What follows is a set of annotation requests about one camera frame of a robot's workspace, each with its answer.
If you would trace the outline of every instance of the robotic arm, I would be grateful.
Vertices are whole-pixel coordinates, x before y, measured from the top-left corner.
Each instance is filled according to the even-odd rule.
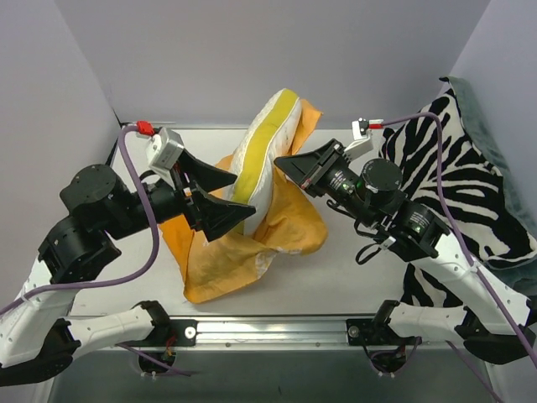
[[[157,222],[184,215],[208,241],[220,238],[255,208],[208,194],[237,177],[197,160],[180,136],[166,128],[148,132],[149,168],[160,179],[144,185]],[[121,252],[110,237],[125,238],[149,226],[138,193],[131,193],[107,165],[91,165],[60,193],[69,216],[52,227],[18,298],[42,286],[46,292],[24,299],[0,316],[0,386],[52,378],[91,351],[133,340],[163,343],[169,317],[157,301],[130,311],[66,321],[78,290],[58,285],[93,281]]]
[[[364,165],[361,175],[349,169],[352,160],[373,149],[371,129],[379,122],[360,119],[353,123],[355,141],[346,148],[333,139],[315,151],[274,161],[310,196],[332,197],[335,202],[329,201],[329,207],[343,207],[342,212],[356,220],[356,230],[362,224],[376,231],[357,231],[378,246],[367,258],[357,257],[359,264],[383,249],[390,250],[434,276],[463,301],[463,306],[453,308],[385,301],[373,319],[378,335],[463,342],[470,353],[493,364],[527,355],[477,270],[533,345],[535,335],[529,326],[537,317],[531,301],[507,287],[480,262],[468,264],[455,234],[427,207],[409,200],[399,189],[403,176],[397,165],[375,159]]]

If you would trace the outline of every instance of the gray floor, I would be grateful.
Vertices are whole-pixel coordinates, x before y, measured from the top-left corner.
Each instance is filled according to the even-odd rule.
[[[142,379],[136,356],[108,351],[74,362],[49,402],[489,402],[451,350],[418,351],[396,379],[379,379],[356,352],[188,352],[176,364],[191,378]]]

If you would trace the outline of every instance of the yellow stripe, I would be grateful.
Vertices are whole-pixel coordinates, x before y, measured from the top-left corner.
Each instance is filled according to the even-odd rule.
[[[235,192],[232,196],[232,202],[248,204],[250,201],[250,197],[258,185],[259,177],[261,176],[267,148],[278,129],[293,110],[297,99],[298,95],[291,90],[284,89],[272,110],[267,114],[261,124],[259,124],[246,148],[242,172],[235,182]],[[239,233],[243,233],[244,222],[241,222],[236,227],[236,230]]]

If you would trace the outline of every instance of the white table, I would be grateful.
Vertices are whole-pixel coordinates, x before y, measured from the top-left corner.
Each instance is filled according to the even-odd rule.
[[[195,157],[215,164],[233,152],[244,130],[179,130],[179,133],[185,147]],[[332,138],[349,144],[351,131],[317,130],[302,150],[316,149]],[[133,133],[128,135],[128,150],[139,174],[147,169],[144,145],[145,140]],[[351,167],[360,172],[363,163],[376,154],[375,151],[363,156]],[[133,183],[119,153],[112,167],[133,191]],[[309,256],[277,256],[263,278],[253,285],[214,301],[193,305],[183,297],[179,266],[161,240],[159,257],[147,274],[124,285],[81,291],[71,314],[106,315],[130,309],[143,300],[158,300],[170,315],[187,316],[374,313],[385,299],[399,299],[405,264],[387,252],[358,266],[354,256],[370,241],[358,237],[352,220],[330,210],[325,198],[312,201],[328,226],[325,245]],[[102,271],[99,280],[123,277],[139,269],[149,256],[151,237],[145,230],[117,241],[116,245],[123,254]]]

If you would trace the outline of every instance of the white fabric with yellow stripe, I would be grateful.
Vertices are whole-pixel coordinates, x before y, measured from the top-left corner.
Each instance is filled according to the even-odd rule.
[[[237,180],[224,192],[232,202],[256,207],[256,213],[236,230],[251,236],[269,210],[273,190],[273,162],[289,152],[302,107],[294,92],[283,89],[274,94],[253,120],[235,151],[230,172]]]

